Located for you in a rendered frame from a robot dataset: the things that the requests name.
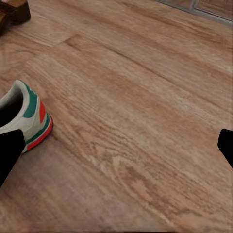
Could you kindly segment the sandal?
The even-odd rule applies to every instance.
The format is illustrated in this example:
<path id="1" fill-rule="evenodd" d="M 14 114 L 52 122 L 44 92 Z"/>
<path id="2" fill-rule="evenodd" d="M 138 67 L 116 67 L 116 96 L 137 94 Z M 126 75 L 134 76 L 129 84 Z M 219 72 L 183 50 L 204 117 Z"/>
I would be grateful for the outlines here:
<path id="1" fill-rule="evenodd" d="M 10 22 L 25 23 L 31 19 L 27 0 L 0 1 L 0 36 Z"/>

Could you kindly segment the gym shoe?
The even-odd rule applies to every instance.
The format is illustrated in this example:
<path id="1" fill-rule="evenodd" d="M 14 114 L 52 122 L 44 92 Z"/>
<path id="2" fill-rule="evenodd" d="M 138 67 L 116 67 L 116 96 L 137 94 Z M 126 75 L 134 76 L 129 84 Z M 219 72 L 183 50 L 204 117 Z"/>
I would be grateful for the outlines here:
<path id="1" fill-rule="evenodd" d="M 23 154 L 42 143 L 52 128 L 53 119 L 37 93 L 26 83 L 16 80 L 0 100 L 0 135 L 21 129 L 25 140 Z"/>

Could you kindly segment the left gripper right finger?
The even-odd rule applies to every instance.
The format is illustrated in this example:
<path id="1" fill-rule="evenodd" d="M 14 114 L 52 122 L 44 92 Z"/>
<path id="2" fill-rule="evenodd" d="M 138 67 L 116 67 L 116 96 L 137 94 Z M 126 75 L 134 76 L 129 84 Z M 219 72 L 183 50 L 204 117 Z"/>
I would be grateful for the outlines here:
<path id="1" fill-rule="evenodd" d="M 222 129 L 217 146 L 233 168 L 233 131 Z"/>

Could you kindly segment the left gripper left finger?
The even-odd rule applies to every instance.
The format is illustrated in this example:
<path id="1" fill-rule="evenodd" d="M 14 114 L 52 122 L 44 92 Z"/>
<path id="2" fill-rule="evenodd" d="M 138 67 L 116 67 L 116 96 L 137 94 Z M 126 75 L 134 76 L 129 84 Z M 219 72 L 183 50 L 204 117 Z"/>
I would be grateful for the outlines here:
<path id="1" fill-rule="evenodd" d="M 25 148 L 21 129 L 0 135 L 0 187 Z"/>

